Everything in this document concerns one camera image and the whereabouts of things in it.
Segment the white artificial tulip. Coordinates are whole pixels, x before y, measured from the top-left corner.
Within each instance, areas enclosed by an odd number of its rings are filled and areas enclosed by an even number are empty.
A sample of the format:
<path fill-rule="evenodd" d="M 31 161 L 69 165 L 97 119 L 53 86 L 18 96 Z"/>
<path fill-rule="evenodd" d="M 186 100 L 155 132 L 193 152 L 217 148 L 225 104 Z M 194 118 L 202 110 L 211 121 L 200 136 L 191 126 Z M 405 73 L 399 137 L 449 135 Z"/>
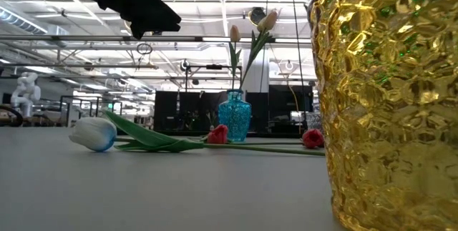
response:
<path fill-rule="evenodd" d="M 83 117 L 76 121 L 69 139 L 93 152 L 105 152 L 114 147 L 126 152 L 179 153 L 193 149 L 236 149 L 282 154 L 324 156 L 312 149 L 272 148 L 263 143 L 209 144 L 207 135 L 199 140 L 178 139 L 146 129 L 113 112 L 105 111 L 103 117 Z"/>

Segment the red artificial tulip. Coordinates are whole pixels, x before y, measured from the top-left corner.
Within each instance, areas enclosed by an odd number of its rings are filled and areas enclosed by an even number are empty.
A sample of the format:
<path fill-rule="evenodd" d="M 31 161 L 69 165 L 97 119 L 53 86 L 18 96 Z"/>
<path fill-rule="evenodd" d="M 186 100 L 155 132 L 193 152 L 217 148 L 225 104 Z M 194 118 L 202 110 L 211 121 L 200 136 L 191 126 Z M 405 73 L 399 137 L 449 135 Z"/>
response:
<path fill-rule="evenodd" d="M 207 135 L 209 144 L 226 144 L 228 142 L 228 128 L 224 124 L 218 125 Z"/>
<path fill-rule="evenodd" d="M 324 147 L 324 137 L 319 129 L 309 129 L 302 135 L 303 146 L 307 149 Z"/>

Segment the gold textured glass vase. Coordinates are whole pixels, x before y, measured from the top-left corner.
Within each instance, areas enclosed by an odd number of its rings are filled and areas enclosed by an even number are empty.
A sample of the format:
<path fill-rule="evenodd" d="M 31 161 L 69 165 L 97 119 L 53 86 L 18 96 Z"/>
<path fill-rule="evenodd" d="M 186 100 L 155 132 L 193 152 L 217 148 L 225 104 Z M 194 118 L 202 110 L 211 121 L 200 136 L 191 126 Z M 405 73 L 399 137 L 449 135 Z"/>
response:
<path fill-rule="evenodd" d="M 331 206 L 352 231 L 458 231 L 458 0 L 311 0 Z"/>

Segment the blue glass vase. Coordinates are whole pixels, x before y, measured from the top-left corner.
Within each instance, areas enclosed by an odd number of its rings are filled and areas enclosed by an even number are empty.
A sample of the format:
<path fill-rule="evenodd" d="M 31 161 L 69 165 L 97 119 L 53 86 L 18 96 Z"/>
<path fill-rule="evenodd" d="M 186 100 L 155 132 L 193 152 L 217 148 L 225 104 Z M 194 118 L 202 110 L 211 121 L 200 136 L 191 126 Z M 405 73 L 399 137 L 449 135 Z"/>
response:
<path fill-rule="evenodd" d="M 228 128 L 228 139 L 244 142 L 251 118 L 251 104 L 244 101 L 241 89 L 229 89 L 227 99 L 218 106 L 219 124 Z"/>

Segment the clear glass vase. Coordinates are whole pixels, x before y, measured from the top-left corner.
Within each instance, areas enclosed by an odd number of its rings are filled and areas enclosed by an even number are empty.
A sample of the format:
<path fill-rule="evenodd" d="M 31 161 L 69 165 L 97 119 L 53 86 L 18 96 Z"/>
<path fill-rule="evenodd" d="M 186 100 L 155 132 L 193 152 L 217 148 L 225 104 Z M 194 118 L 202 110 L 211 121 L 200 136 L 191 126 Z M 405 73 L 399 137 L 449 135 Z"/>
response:
<path fill-rule="evenodd" d="M 318 129 L 320 132 L 323 131 L 321 114 L 319 112 L 307 112 L 306 122 L 309 129 Z"/>

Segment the long horizontal metal bar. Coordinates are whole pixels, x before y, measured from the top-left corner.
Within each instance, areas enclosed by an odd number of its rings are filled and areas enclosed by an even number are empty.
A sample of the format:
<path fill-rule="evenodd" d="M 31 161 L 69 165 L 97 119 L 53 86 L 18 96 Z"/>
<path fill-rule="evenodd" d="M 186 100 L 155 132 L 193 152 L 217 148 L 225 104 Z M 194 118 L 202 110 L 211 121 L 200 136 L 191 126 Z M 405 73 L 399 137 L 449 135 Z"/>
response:
<path fill-rule="evenodd" d="M 34 40 L 34 41 L 139 41 L 133 36 L 70 36 L 70 35 L 0 35 L 0 40 Z M 172 42 L 229 42 L 223 36 L 144 36 L 140 41 Z"/>

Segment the black metal gantry frame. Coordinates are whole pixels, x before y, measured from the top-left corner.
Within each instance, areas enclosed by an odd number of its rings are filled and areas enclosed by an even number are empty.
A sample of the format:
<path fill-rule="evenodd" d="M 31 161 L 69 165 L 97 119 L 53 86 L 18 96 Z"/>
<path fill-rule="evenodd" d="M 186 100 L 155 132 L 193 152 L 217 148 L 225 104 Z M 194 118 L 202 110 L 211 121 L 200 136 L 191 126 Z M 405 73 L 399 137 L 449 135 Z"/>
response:
<path fill-rule="evenodd" d="M 222 69 L 227 69 L 230 72 L 229 77 L 194 77 L 194 74 L 199 72 L 201 69 L 209 69 L 209 70 L 222 70 Z M 199 80 L 203 79 L 205 81 L 207 80 L 224 80 L 224 81 L 231 81 L 232 88 L 235 87 L 235 80 L 237 79 L 237 75 L 233 74 L 233 68 L 231 66 L 226 66 L 226 65 L 220 65 L 220 64 L 207 64 L 204 66 L 198 66 L 198 65 L 187 65 L 185 66 L 185 92 L 188 91 L 189 87 L 189 81 L 190 80 Z"/>

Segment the black partition wall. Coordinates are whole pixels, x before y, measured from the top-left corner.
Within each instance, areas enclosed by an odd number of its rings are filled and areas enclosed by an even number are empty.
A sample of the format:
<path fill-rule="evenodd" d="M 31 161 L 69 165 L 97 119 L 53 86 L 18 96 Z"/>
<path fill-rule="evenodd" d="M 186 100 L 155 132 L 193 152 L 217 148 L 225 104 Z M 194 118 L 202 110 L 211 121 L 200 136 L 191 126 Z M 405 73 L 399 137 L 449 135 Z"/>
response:
<path fill-rule="evenodd" d="M 219 125 L 218 106 L 227 92 L 166 92 L 155 94 L 153 129 L 176 135 L 204 134 Z M 299 137 L 307 130 L 304 114 L 313 111 L 311 86 L 270 85 L 267 92 L 243 93 L 250 103 L 249 137 Z"/>

